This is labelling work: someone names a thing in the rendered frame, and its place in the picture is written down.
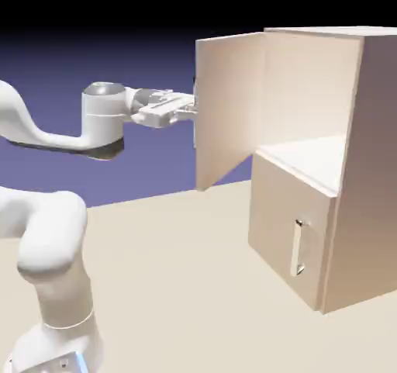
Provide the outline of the metal handle of hinged door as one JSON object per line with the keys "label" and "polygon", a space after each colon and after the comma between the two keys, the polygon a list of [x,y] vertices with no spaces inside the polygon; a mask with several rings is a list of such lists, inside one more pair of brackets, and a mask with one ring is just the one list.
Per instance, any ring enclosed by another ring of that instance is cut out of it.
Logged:
{"label": "metal handle of hinged door", "polygon": [[193,147],[194,147],[194,149],[196,149],[195,117],[196,117],[196,114],[198,112],[198,108],[197,108],[198,98],[197,98],[197,95],[196,95],[196,76],[195,75],[193,76],[193,95],[194,95],[194,98],[195,98],[195,101],[194,101],[195,114],[194,114],[194,118],[193,118]]}

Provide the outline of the light wood cabinet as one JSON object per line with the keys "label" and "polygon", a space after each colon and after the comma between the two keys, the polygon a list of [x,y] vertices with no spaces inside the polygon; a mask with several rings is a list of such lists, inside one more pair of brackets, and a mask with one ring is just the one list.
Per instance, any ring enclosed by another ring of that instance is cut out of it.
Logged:
{"label": "light wood cabinet", "polygon": [[336,192],[321,313],[397,290],[397,28],[270,28],[264,150]]}

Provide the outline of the light wood closed cabinet door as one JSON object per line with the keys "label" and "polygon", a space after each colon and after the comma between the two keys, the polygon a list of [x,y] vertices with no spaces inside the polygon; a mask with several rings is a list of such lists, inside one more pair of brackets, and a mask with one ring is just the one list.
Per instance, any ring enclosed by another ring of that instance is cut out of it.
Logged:
{"label": "light wood closed cabinet door", "polygon": [[[254,154],[249,245],[312,309],[322,305],[336,192],[289,167],[264,150]],[[296,219],[309,222],[306,268],[290,275]]]}

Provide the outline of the light wood hinged cabinet door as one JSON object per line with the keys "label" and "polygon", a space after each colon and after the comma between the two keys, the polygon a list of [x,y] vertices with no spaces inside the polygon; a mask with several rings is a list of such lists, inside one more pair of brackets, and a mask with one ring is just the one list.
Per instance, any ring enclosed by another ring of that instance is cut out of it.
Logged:
{"label": "light wood hinged cabinet door", "polygon": [[195,44],[195,188],[204,191],[250,156],[263,131],[264,33]]}

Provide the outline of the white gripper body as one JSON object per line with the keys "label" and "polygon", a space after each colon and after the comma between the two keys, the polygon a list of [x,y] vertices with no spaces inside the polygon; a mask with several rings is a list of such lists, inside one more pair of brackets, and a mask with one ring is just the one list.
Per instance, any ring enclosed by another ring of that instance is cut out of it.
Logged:
{"label": "white gripper body", "polygon": [[131,102],[131,120],[138,125],[150,128],[165,128],[173,124],[169,119],[183,105],[194,104],[194,95],[179,92],[166,94],[153,93],[141,101],[135,96]]}

